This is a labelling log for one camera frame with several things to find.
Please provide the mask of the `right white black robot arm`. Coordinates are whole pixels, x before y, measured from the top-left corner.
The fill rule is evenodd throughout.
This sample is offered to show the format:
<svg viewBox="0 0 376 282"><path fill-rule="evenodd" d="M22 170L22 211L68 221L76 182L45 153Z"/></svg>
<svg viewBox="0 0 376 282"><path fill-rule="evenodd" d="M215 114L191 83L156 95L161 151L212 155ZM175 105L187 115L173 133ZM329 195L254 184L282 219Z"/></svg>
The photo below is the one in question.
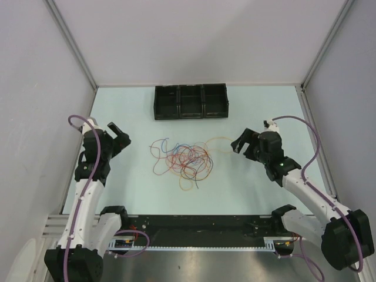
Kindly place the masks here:
<svg viewBox="0 0 376 282"><path fill-rule="evenodd" d="M350 210L304 180L301 166L284 154L278 132L257 133L245 129L231 147L233 152L263 164L272 182L295 195L312 212L310 218L291 208L273 218L271 229L276 235L284 236L292 231L303 236L321 249L336 270L361 264L364 258L374 254L368 216L360 209Z"/></svg>

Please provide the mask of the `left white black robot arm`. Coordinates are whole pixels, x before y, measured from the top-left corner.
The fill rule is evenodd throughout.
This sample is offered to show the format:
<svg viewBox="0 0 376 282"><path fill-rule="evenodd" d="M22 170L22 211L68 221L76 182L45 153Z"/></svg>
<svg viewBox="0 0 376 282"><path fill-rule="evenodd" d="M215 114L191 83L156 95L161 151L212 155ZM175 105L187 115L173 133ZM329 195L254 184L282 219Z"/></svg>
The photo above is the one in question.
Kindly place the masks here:
<svg viewBox="0 0 376 282"><path fill-rule="evenodd" d="M45 253L44 262L54 281L100 281L103 257L115 234L125 234L130 227L123 206L107 206L94 222L99 199L110 172L110 161L130 145L129 135L113 122L111 137L94 119L84 123L83 150L75 169L73 205L57 246Z"/></svg>

